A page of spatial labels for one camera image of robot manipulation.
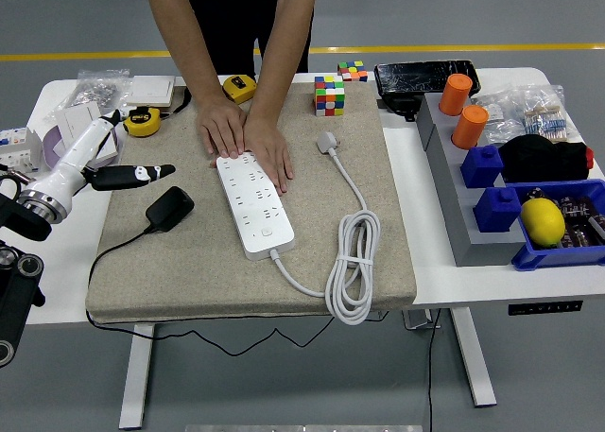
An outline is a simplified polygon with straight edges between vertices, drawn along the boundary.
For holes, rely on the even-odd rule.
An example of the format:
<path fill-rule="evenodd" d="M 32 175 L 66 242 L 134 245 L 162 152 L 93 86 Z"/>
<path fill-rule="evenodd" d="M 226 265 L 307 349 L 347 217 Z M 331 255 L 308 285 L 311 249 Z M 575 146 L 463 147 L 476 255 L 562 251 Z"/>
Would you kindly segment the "person's right hand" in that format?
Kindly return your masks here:
<path fill-rule="evenodd" d="M 245 149 L 246 114 L 225 96 L 209 95 L 196 101 L 197 129 L 209 155 L 236 159 Z"/>

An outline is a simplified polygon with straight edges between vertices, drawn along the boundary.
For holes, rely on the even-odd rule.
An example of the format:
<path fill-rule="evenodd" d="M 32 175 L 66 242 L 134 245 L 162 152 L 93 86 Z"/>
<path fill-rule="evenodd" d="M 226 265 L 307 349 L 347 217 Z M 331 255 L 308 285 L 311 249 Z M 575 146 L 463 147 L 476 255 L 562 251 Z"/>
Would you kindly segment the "person's left hand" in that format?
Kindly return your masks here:
<path fill-rule="evenodd" d="M 285 137 L 277 128 L 277 121 L 250 112 L 243 127 L 243 142 L 268 175 L 279 196 L 288 190 L 294 179 L 294 168 Z"/>

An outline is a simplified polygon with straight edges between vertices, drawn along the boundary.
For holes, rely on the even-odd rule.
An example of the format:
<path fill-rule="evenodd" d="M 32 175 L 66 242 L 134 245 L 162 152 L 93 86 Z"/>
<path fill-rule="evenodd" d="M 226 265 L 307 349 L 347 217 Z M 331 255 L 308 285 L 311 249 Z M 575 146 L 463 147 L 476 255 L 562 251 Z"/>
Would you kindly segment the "white and black robot left hand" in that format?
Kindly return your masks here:
<path fill-rule="evenodd" d="M 86 184 L 91 184 L 96 191 L 125 190 L 145 186 L 176 172 L 176 167 L 172 164 L 89 167 L 88 163 L 96 158 L 99 150 L 112 136 L 112 129 L 120 122 L 120 111 L 94 120 L 67 149 L 51 172 L 26 186 L 21 197 L 40 193 L 66 208 L 66 203 Z"/>

